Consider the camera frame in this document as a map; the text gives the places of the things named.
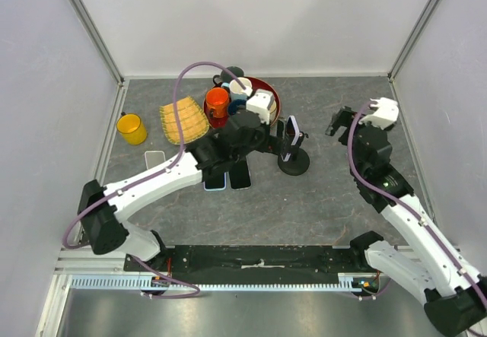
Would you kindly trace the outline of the dark blue mug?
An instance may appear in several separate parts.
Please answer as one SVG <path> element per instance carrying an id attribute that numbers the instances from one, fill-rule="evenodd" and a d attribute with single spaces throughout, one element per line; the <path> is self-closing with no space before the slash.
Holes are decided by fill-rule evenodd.
<path id="1" fill-rule="evenodd" d="M 239 110 L 244 110 L 246 108 L 246 103 L 247 103 L 247 101 L 243 100 L 243 99 L 232 100 L 228 104 L 228 115 L 233 116 Z"/>

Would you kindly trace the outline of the yellow mug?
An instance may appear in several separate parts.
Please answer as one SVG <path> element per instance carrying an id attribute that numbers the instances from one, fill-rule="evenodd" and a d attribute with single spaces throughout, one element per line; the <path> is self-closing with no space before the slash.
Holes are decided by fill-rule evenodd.
<path id="1" fill-rule="evenodd" d="M 140 145 L 148 137 L 142 118 L 134 113 L 121 112 L 116 129 L 129 145 Z"/>

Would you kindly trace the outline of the woven bamboo tray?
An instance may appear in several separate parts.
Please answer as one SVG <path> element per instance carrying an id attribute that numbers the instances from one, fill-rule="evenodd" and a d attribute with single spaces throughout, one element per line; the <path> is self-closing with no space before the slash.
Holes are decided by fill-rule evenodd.
<path id="1" fill-rule="evenodd" d="M 178 115 L 185 144 L 204 136 L 209 130 L 209 122 L 201 106 L 190 96 L 177 101 Z M 173 145 L 180 144 L 173 104 L 159 108 L 161 125 L 166 139 Z"/>

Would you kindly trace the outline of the white phone stand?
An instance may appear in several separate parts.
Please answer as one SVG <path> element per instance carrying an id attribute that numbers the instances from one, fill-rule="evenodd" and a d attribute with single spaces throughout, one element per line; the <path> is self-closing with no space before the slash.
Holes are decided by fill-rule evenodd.
<path id="1" fill-rule="evenodd" d="M 146 169 L 150 170 L 166 161 L 164 151 L 146 151 L 144 153 Z"/>

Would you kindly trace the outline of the orange mug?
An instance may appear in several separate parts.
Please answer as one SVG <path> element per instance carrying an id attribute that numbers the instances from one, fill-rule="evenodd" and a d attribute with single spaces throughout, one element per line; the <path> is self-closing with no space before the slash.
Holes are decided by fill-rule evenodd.
<path id="1" fill-rule="evenodd" d="M 215 87 L 207 92 L 205 103 L 209 117 L 220 119 L 228 113 L 230 97 L 224 88 Z"/>

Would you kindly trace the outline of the aluminium frame post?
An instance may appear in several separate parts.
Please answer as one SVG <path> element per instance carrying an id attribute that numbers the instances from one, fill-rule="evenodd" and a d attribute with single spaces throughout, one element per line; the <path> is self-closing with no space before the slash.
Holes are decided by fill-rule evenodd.
<path id="1" fill-rule="evenodd" d="M 100 32 L 97 29 L 97 26 L 94 23 L 94 20 L 92 19 L 85 3 L 83 2 L 83 0 L 68 0 L 68 1 L 73 7 L 76 15 L 78 16 L 78 19 L 80 20 L 85 31 L 87 32 L 95 49 L 97 50 L 100 57 L 102 58 L 109 73 L 111 74 L 115 82 L 119 86 L 121 86 L 125 81 L 123 74 L 119 70 L 117 64 L 115 63 L 115 60 L 113 59 L 112 55 L 110 54 L 110 51 L 108 50 L 107 45 L 103 41 L 103 38 L 100 35 Z"/>
<path id="2" fill-rule="evenodd" d="M 422 33 L 427 27 L 429 21 L 431 20 L 433 14 L 437 10 L 442 0 L 427 0 L 425 6 L 423 7 L 418 19 L 413 25 L 412 30 L 406 38 L 398 56 L 396 57 L 391 69 L 387 73 L 387 78 L 390 83 L 393 83 L 403 68 L 406 60 L 409 58 L 410 54 L 414 50 L 417 42 L 419 41 Z"/>

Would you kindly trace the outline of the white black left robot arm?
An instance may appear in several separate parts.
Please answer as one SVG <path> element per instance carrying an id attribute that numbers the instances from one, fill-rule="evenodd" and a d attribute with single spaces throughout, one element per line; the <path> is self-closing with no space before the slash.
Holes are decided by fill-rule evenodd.
<path id="1" fill-rule="evenodd" d="M 132 215 L 177 190 L 231 171 L 254 151 L 276 155 L 281 171 L 300 176 L 303 170 L 295 169 L 295 164 L 305 153 L 301 143 L 306 137 L 294 116 L 279 122 L 272 135 L 269 124 L 255 113 L 240 110 L 223 127 L 210 130 L 150 170 L 105 186 L 92 180 L 84 185 L 78 206 L 88 245 L 96 255 L 120 251 L 139 258 L 151 271 L 161 270 L 167 262 L 161 237 L 131 224 Z"/>

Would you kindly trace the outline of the left aluminium frame post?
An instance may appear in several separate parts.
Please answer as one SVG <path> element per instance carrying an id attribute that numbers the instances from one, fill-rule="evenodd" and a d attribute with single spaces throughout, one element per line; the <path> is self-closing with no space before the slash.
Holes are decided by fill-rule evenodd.
<path id="1" fill-rule="evenodd" d="M 83 0 L 68 0 L 68 1 L 73 7 L 76 15 L 78 16 L 78 19 L 80 20 L 85 31 L 87 32 L 95 49 L 97 50 L 100 57 L 102 58 L 109 73 L 111 74 L 115 82 L 119 86 L 121 86 L 125 81 L 123 74 L 119 70 L 117 64 L 115 63 L 115 60 L 113 59 L 112 55 L 110 54 L 110 51 L 108 50 L 107 45 L 103 41 L 103 38 L 100 35 L 100 32 L 97 29 L 97 26 L 94 23 L 94 20 L 92 19 L 85 3 L 83 2 Z"/>

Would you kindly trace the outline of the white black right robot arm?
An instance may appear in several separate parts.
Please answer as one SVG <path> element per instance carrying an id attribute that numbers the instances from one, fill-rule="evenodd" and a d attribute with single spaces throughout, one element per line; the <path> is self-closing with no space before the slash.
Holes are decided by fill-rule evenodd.
<path id="1" fill-rule="evenodd" d="M 388 221 L 413 250 L 412 261 L 373 231 L 356 237 L 350 266 L 383 272 L 423 307 L 430 323 L 444 336 L 469 332 L 486 319 L 486 277 L 472 266 L 441 233 L 404 176 L 390 163 L 387 133 L 399 110 L 395 102 L 367 102 L 358 112 L 341 108 L 326 130 L 340 128 L 347 147 L 350 174 L 360 195 Z"/>

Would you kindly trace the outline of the clear cased black phone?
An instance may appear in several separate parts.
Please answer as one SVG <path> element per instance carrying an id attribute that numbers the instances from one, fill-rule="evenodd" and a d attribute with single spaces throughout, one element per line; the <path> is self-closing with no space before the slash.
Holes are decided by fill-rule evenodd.
<path id="1" fill-rule="evenodd" d="M 251 187 L 250 171 L 246 160 L 237 162 L 229 171 L 229 180 L 233 190 Z"/>

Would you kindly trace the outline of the light blue cased phone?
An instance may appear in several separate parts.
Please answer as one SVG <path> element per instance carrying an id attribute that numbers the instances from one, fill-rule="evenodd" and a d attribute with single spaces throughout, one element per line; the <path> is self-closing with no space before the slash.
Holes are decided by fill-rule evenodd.
<path id="1" fill-rule="evenodd" d="M 205 191 L 222 191 L 227 186 L 226 173 L 220 173 L 208 178 L 204 181 L 203 187 Z"/>

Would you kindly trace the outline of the light blue mug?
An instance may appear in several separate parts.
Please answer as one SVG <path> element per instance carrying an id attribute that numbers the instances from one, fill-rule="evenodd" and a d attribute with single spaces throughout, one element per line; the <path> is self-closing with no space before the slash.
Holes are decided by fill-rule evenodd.
<path id="1" fill-rule="evenodd" d="M 250 79 L 239 77 L 239 80 L 244 87 L 241 87 L 236 80 L 232 80 L 229 83 L 223 82 L 221 84 L 221 87 L 229 92 L 232 101 L 247 100 L 253 92 Z"/>

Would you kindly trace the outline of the right aluminium frame post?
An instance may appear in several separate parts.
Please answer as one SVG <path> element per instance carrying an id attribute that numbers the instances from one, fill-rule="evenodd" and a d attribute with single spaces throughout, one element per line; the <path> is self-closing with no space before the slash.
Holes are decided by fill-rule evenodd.
<path id="1" fill-rule="evenodd" d="M 412 30 L 406 38 L 398 56 L 396 57 L 391 69 L 387 73 L 387 78 L 390 83 L 393 83 L 403 68 L 406 60 L 409 58 L 410 54 L 414 50 L 417 42 L 419 41 L 422 33 L 427 27 L 429 21 L 431 20 L 433 14 L 437 10 L 442 0 L 427 0 L 425 6 L 423 7 L 418 19 L 413 25 Z"/>

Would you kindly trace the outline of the black round-base phone stand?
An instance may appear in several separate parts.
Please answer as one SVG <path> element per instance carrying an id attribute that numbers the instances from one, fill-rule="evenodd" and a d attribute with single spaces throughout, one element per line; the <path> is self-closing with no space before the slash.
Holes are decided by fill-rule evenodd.
<path id="1" fill-rule="evenodd" d="M 290 176 L 300 176 L 308 170 L 310 158 L 308 153 L 299 147 L 297 154 L 292 156 L 287 162 L 282 161 L 281 155 L 279 155 L 278 166 L 282 172 Z"/>

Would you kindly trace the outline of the lavender cased phone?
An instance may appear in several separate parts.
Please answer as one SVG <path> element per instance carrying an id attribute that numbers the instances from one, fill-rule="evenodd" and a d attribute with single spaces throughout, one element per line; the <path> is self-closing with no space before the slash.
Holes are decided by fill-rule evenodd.
<path id="1" fill-rule="evenodd" d="M 291 156 L 294 154 L 295 147 L 298 143 L 300 135 L 300 130 L 298 126 L 298 121 L 294 115 L 290 115 L 285 124 L 285 132 L 283 136 L 282 144 L 282 154 L 281 159 L 284 162 L 290 160 Z"/>

